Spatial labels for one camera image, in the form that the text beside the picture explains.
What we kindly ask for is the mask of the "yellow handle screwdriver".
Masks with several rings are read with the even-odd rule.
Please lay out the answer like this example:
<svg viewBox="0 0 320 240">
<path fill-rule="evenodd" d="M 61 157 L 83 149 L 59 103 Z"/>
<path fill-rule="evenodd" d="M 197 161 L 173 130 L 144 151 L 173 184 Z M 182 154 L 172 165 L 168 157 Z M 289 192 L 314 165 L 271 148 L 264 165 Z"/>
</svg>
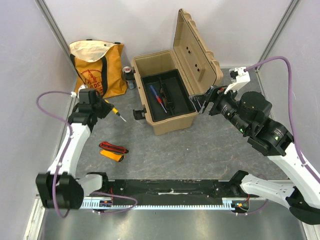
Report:
<svg viewBox="0 0 320 240">
<path fill-rule="evenodd" d="M 120 114 L 120 112 L 115 108 L 115 106 L 113 104 L 111 104 L 108 100 L 104 100 L 107 104 L 109 104 L 112 107 L 112 112 L 117 115 L 118 117 L 120 117 L 124 122 L 127 122 L 122 115 Z"/>
</svg>

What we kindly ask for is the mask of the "tan plastic tool box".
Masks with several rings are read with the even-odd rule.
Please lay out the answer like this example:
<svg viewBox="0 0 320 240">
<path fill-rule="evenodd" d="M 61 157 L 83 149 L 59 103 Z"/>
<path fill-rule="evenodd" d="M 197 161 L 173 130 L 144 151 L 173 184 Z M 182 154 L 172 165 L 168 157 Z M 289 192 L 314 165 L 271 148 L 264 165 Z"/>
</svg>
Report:
<svg viewBox="0 0 320 240">
<path fill-rule="evenodd" d="M 214 53 L 183 9 L 178 11 L 173 48 L 136 56 L 131 66 L 143 105 L 134 110 L 134 118 L 146 120 L 157 136 L 189 128 L 197 115 L 189 96 L 203 94 L 223 78 Z"/>
</svg>

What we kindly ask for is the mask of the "black tool tray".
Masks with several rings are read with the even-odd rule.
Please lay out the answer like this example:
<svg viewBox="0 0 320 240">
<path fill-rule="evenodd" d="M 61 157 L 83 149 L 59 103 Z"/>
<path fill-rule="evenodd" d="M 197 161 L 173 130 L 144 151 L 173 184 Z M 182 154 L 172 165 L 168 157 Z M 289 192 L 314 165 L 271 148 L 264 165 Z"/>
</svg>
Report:
<svg viewBox="0 0 320 240">
<path fill-rule="evenodd" d="M 147 75 L 141 78 L 146 95 L 149 113 L 154 122 L 163 121 L 173 117 L 195 112 L 189 100 L 189 93 L 178 69 Z M 167 113 L 157 102 L 149 86 L 153 85 L 160 96 Z"/>
</svg>

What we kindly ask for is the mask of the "blue handle screwdriver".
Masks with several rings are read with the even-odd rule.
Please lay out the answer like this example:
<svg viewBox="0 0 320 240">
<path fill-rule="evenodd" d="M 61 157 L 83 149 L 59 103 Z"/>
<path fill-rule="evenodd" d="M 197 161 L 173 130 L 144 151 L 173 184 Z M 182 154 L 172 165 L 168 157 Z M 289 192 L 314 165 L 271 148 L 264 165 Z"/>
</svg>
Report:
<svg viewBox="0 0 320 240">
<path fill-rule="evenodd" d="M 161 107 L 163 108 L 164 112 L 167 113 L 167 110 L 163 104 L 162 99 L 160 98 L 159 94 L 157 93 L 156 89 L 153 87 L 153 85 L 149 86 L 150 91 L 152 92 L 153 96 L 155 97 L 155 99 L 157 100 L 157 102 L 161 105 Z"/>
</svg>

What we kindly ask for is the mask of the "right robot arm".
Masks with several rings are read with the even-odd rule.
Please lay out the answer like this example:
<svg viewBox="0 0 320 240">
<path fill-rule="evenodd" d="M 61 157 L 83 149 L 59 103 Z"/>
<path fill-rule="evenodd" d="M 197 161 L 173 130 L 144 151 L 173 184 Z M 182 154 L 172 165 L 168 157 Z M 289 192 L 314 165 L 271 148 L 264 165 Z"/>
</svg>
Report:
<svg viewBox="0 0 320 240">
<path fill-rule="evenodd" d="M 229 181 L 229 191 L 235 197 L 244 193 L 278 203 L 298 220 L 308 225 L 320 223 L 320 175 L 296 149 L 296 141 L 281 123 L 269 117 L 272 104 L 256 91 L 242 94 L 226 86 L 212 85 L 204 94 L 189 96 L 196 112 L 202 114 L 209 103 L 209 115 L 221 114 L 256 151 L 275 163 L 292 181 L 285 186 L 238 170 Z"/>
</svg>

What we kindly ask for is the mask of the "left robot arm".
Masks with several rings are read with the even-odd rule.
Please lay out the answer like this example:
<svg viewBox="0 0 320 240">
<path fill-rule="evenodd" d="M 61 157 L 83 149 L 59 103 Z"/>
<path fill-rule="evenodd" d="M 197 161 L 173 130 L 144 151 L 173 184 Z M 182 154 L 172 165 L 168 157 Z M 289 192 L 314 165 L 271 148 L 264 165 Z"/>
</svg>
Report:
<svg viewBox="0 0 320 240">
<path fill-rule="evenodd" d="M 57 212 L 79 209 L 84 197 L 93 192 L 101 197 L 110 192 L 104 172 L 89 172 L 81 179 L 76 179 L 75 175 L 83 147 L 94 126 L 111 112 L 113 105 L 105 102 L 93 88 L 70 92 L 69 96 L 78 98 L 77 110 L 68 119 L 59 118 L 66 124 L 66 135 L 51 166 L 35 179 L 43 206 Z"/>
</svg>

